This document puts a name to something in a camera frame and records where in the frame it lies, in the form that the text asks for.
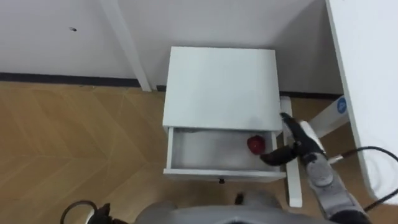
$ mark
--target wooden floor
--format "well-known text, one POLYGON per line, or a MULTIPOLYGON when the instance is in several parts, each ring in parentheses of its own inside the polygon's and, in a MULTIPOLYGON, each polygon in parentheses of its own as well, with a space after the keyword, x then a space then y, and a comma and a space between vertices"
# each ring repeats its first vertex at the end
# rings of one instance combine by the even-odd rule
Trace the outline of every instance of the wooden floor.
MULTIPOLYGON (((329 103, 292 99, 294 115, 302 119, 329 103)), ((0 82, 1 222, 59 223, 62 211, 81 199, 111 202, 112 216, 133 222, 152 202, 231 204, 246 189, 270 190, 287 210, 320 216, 303 177, 301 209, 286 206, 283 180, 219 185, 166 179, 163 105, 163 93, 135 88, 0 82)), ((354 147, 349 125, 322 142, 330 156, 354 147)), ((357 158, 335 167, 359 202, 369 204, 357 158)), ((72 211, 67 223, 84 223, 78 221, 87 211, 72 211)), ((374 223, 396 223, 397 211, 383 205, 369 215, 374 223)))

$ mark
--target white cabinet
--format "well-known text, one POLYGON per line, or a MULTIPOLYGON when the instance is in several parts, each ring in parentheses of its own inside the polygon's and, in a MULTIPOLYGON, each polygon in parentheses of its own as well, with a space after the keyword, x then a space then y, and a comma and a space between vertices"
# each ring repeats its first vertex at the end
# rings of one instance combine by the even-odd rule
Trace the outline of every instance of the white cabinet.
POLYGON ((173 178, 270 182, 286 177, 247 147, 282 130, 274 50, 172 47, 163 125, 173 178))

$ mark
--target blue sticker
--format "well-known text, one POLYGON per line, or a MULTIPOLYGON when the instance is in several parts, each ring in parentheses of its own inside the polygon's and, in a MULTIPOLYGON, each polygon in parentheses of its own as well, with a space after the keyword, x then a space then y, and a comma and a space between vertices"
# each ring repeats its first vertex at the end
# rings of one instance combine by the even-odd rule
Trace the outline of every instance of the blue sticker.
POLYGON ((339 113, 344 113, 347 110, 347 102, 346 99, 344 97, 341 97, 340 99, 338 99, 337 101, 337 111, 339 113))

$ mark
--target red apple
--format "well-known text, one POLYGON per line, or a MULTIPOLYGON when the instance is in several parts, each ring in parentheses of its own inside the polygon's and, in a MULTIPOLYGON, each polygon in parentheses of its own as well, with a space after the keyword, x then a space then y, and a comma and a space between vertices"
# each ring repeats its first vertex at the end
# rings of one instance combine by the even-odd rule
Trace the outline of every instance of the red apple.
POLYGON ((261 155, 266 151, 266 141, 261 136, 253 136, 248 139, 248 147, 254 155, 261 155))

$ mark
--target open drawer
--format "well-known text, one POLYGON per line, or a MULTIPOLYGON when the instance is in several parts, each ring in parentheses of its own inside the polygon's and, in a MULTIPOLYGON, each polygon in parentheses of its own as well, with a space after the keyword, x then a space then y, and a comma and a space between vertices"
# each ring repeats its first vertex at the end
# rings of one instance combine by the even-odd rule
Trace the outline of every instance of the open drawer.
POLYGON ((251 136, 266 140, 266 152, 276 148, 275 133, 219 129, 169 128, 164 174, 173 178, 270 182, 286 177, 253 155, 246 145, 251 136))

